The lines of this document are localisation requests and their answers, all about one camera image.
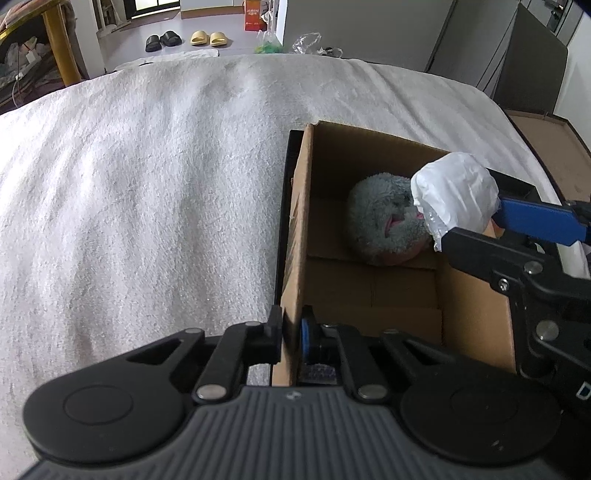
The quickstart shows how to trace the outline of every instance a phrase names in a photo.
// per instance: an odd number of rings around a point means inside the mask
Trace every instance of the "fuzzy gray fur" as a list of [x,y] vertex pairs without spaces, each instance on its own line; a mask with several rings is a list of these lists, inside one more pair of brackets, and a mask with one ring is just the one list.
[[[415,218],[410,179],[378,173],[360,181],[349,193],[346,234],[353,249],[370,264],[379,264],[383,253],[402,254],[428,238],[422,219]],[[385,225],[394,215],[404,220],[385,236]]]

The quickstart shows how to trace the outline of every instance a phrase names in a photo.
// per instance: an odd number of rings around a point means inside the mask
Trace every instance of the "slide sandal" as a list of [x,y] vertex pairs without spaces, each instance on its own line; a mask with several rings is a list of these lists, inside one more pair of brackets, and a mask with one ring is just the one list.
[[180,45],[181,43],[183,43],[183,41],[181,40],[181,37],[179,37],[172,30],[168,30],[167,32],[165,32],[164,35],[162,35],[162,37],[160,37],[160,41],[162,42],[163,45],[165,45],[167,47],[176,47],[177,45]]
[[146,40],[146,52],[150,53],[157,50],[162,50],[160,39],[158,38],[158,35],[150,35],[148,40]]
[[221,47],[228,44],[228,38],[222,32],[215,32],[209,37],[209,44],[212,47]]
[[191,35],[191,45],[197,47],[198,45],[205,45],[207,43],[207,34],[203,30],[197,30]]

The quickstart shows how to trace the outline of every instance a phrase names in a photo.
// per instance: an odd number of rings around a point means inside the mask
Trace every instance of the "crumpled white plastic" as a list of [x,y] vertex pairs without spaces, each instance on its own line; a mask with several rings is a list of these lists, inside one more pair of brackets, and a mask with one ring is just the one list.
[[441,251],[441,238],[454,227],[483,233],[499,208],[499,187],[468,154],[454,152],[428,163],[411,178],[414,204]]

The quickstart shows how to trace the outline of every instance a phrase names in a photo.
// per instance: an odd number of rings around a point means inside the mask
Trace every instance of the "plush toy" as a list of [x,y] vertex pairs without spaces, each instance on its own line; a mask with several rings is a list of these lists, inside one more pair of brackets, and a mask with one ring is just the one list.
[[355,185],[347,199],[346,234],[371,265],[397,265],[418,255],[430,235],[413,205],[410,179],[379,173]]

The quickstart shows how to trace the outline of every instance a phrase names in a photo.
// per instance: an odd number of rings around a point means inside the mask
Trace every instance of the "yellow slipper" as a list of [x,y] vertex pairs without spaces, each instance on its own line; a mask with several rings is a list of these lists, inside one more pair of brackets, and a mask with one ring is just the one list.
[[221,47],[228,44],[228,38],[222,32],[215,32],[209,37],[209,44],[212,47]]
[[207,44],[207,34],[203,30],[197,30],[193,35],[191,35],[191,45],[193,47],[205,44]]

